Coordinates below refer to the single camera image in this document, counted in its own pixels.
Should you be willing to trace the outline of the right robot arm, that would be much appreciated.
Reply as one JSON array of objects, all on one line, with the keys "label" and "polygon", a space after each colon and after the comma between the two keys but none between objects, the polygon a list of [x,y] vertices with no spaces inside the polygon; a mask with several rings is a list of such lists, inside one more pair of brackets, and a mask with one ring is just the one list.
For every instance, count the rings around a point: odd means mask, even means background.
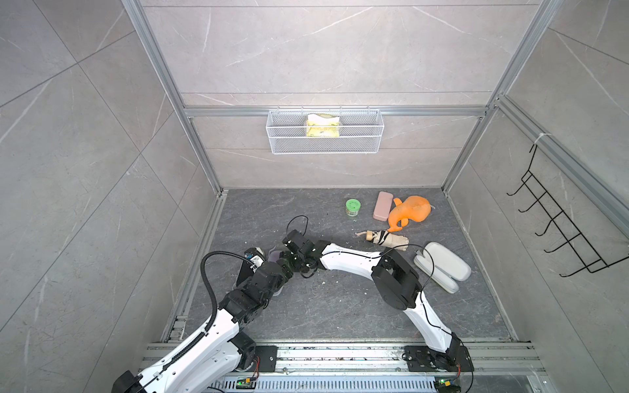
[{"label": "right robot arm", "polygon": [[384,302],[402,311],[424,339],[425,348],[408,350],[406,360],[426,361],[442,371],[474,371],[468,348],[440,320],[424,294],[417,271],[397,247],[361,252],[325,240],[312,242],[298,230],[287,232],[283,245],[296,271],[338,270],[372,281]]}]

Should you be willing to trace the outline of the black zippered umbrella sleeve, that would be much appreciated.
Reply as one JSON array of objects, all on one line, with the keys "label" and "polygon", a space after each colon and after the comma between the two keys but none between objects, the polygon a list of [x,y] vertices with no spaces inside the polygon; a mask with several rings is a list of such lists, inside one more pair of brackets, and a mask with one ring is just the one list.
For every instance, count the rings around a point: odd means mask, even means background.
[{"label": "black zippered umbrella sleeve", "polygon": [[237,288],[238,286],[240,286],[242,283],[244,283],[248,278],[250,278],[252,275],[254,275],[255,271],[257,270],[257,266],[255,265],[254,262],[252,262],[251,260],[244,260],[241,264],[239,273],[238,273],[238,277],[235,283],[235,287]]}]

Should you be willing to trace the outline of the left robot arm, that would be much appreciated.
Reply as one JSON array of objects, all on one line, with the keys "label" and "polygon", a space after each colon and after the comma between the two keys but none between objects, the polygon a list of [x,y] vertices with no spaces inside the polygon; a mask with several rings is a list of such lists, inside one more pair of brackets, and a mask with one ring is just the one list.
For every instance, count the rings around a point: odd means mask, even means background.
[{"label": "left robot arm", "polygon": [[294,261],[263,261],[252,276],[217,301],[206,273],[206,263],[216,255],[234,257],[245,264],[252,262],[232,252],[203,256],[201,279],[211,298],[211,316],[154,365],[138,375],[124,372],[113,383],[113,392],[201,392],[226,373],[252,363],[256,344],[242,327],[265,309],[273,294],[290,280],[295,272]]}]

